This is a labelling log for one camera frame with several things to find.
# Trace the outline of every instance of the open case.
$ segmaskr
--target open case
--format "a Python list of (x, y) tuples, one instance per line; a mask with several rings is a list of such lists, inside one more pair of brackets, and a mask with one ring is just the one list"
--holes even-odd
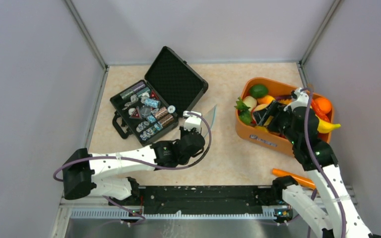
[(116, 109), (112, 124), (121, 138), (133, 134), (141, 145), (151, 144), (175, 128), (183, 112), (192, 110), (207, 90), (208, 83), (164, 46), (144, 80), (110, 99)]

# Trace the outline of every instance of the beige tabletop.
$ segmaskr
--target beige tabletop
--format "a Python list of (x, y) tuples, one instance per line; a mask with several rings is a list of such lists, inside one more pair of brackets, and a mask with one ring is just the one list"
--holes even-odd
[[(208, 112), (217, 105), (212, 128), (212, 146), (196, 166), (180, 171), (142, 171), (123, 174), (141, 185), (267, 185), (275, 178), (272, 168), (305, 176), (296, 159), (241, 139), (235, 131), (234, 105), (245, 83), (254, 77), (265, 77), (302, 86), (295, 63), (191, 64), (209, 88), (193, 111)], [(121, 139), (112, 126), (114, 107), (109, 99), (141, 80), (149, 65), (111, 66), (89, 148), (90, 153), (113, 153), (138, 149), (133, 136)], [(179, 127), (161, 140), (179, 137)]]

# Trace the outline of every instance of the orange plastic container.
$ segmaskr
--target orange plastic container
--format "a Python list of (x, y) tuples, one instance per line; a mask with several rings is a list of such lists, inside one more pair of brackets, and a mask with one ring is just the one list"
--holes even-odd
[[(297, 89), (295, 86), (291, 86), (285, 83), (280, 83), (271, 79), (257, 77), (249, 80), (245, 88), (243, 89), (242, 94), (240, 95), (242, 99), (244, 99), (246, 96), (249, 95), (249, 89), (254, 86), (255, 84), (263, 84), (265, 85), (269, 93), (268, 95), (271, 95), (273, 97), (281, 96), (281, 95), (289, 95), (292, 90)], [(322, 97), (322, 95), (314, 93), (313, 98)], [(284, 154), (287, 154), (289, 156), (293, 156), (293, 145), (287, 140), (280, 136), (273, 135), (271, 133), (255, 129), (252, 126), (246, 125), (243, 122), (239, 120), (239, 114), (238, 110), (235, 111), (236, 115), (236, 133), (244, 140), (248, 140), (250, 142), (256, 143), (261, 146), (265, 146), (267, 148), (282, 152)], [(333, 121), (334, 116), (334, 110), (333, 108), (331, 111), (326, 114), (329, 117), (329, 120)], [(328, 134), (319, 134), (321, 139), (323, 141), (326, 141), (327, 143), (331, 140), (331, 133)]]

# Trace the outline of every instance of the gray wall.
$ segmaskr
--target gray wall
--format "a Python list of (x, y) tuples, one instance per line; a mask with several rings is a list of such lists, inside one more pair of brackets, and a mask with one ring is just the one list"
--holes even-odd
[(108, 64), (299, 60), (333, 0), (73, 0)]
[(332, 146), (362, 217), (381, 235), (381, 1), (345, 1), (307, 64), (336, 107)]
[(61, 0), (0, 0), (0, 238), (52, 231), (102, 69)]

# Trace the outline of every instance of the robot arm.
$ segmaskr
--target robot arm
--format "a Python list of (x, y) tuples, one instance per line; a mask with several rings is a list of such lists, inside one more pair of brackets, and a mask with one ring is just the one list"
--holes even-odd
[[(124, 200), (138, 191), (138, 184), (132, 178), (118, 178), (117, 175), (154, 171), (158, 170), (157, 166), (174, 168), (179, 164), (187, 164), (190, 157), (203, 152), (205, 140), (201, 135), (201, 119), (189, 115), (187, 111), (184, 112), (184, 117), (187, 119), (184, 126), (180, 127), (181, 138), (174, 141), (158, 141), (140, 149), (112, 154), (89, 154), (86, 148), (75, 151), (65, 162), (74, 164), (63, 169), (65, 199), (103, 195)], [(107, 159), (75, 163), (90, 157)]]
[(273, 117), (266, 126), (267, 129), (284, 135), (293, 144), (294, 157), (315, 183), (328, 214), (306, 197), (292, 177), (274, 180), (275, 196), (294, 207), (319, 238), (340, 237), (343, 225), (339, 201), (345, 211), (347, 238), (379, 238), (380, 236), (371, 233), (357, 213), (342, 181), (336, 156), (330, 145), (318, 137), (318, 118), (313, 111), (309, 111), (307, 122), (309, 142), (320, 167), (338, 194), (339, 198), (335, 199), (329, 184), (316, 168), (308, 152), (304, 122), (309, 96), (299, 88), (292, 92), (292, 97), (294, 101), (289, 105), (273, 101), (266, 109), (255, 112), (254, 117), (258, 125), (264, 125), (269, 117)]

